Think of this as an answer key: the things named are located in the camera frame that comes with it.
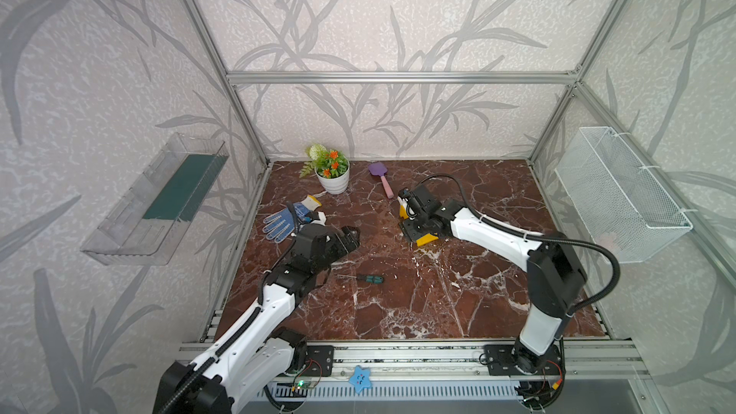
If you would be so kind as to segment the yellow plastic bin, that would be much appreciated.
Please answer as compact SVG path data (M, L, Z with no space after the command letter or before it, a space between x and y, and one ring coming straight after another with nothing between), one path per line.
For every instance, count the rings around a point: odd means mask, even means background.
M400 203L400 228L404 237L410 241L412 245L421 247L438 240L436 235L423 230L419 224L417 224L416 220L412 220L412 218L409 217L409 206L406 199L399 197L398 202Z

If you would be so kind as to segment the clear plastic wall shelf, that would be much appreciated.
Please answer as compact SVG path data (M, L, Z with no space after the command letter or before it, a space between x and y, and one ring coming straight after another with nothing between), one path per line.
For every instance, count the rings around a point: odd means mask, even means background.
M173 134L80 251L104 266L166 266L228 158L223 140Z

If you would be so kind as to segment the blue white work glove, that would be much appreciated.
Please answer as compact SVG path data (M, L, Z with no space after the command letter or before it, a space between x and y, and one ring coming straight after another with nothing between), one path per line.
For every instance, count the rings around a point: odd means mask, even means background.
M307 195L301 201L288 203L285 208L264 218L263 232L266 238L274 243L281 243L305 224L324 225L326 216L319 211L320 207L321 202L312 195Z

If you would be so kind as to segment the purple pink spatula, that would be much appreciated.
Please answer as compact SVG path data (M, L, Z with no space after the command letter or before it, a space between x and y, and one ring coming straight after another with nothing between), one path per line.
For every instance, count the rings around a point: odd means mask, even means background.
M370 174L372 174L372 176L375 176L379 178L379 180L381 180L381 185L383 186L386 197L388 199L394 199L394 191L387 180L387 166L385 166L383 162L374 162L368 166L368 171L370 172Z

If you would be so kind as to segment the green black screwdriver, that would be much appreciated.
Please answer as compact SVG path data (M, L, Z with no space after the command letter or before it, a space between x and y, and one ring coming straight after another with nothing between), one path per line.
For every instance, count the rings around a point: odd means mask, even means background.
M346 275L339 274L339 278L356 280L357 282L363 282L371 285L381 285L384 283L383 276L371 275L371 274L357 274L357 275Z

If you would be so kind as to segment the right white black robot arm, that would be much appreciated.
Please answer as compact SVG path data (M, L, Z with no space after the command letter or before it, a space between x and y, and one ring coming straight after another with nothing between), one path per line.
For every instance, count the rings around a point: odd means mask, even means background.
M562 233L544 235L486 216L467 201L442 203L423 184L398 194L402 233L416 245L428 237L473 243L516 265L526 273L530 309L512 351L519 372L542 369L574 314L611 294L621 278L621 265L602 245L569 239ZM588 281L575 249L594 251L611 265L611 279L601 291L581 300Z

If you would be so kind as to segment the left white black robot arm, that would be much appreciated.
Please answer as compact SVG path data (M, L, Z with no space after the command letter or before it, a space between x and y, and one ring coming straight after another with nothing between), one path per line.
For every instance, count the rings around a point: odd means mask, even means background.
M360 230L304 225L237 321L188 364L161 377L155 413L240 413L277 376L305 361L304 335L282 323L332 265L360 247Z

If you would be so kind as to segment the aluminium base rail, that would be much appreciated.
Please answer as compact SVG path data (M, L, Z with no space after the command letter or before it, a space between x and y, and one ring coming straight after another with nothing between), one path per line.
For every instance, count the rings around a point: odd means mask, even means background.
M651 374L630 340L566 338L558 364L551 363L533 376L525 375L511 358L484 354L487 347L511 346L508 339L450 340L326 340L310 347L333 351L318 360L331 371L325 381L347 381L354 368L371 370L376 381L480 381L553 379L565 370L565 380L647 380Z

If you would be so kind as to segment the potted plant white pot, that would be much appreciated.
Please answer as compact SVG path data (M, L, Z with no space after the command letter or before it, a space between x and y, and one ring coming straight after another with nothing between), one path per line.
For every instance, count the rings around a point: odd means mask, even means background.
M347 190L351 165L341 151L312 144L306 147L306 155L300 178L316 176L324 190L331 195L340 195Z

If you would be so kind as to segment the blue star toy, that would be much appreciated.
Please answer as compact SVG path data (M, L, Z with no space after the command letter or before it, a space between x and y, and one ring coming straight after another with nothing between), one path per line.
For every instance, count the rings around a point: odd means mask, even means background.
M354 368L354 373L349 379L349 384L353 387L355 394L360 395L366 390L373 387L371 381L371 369L357 365Z

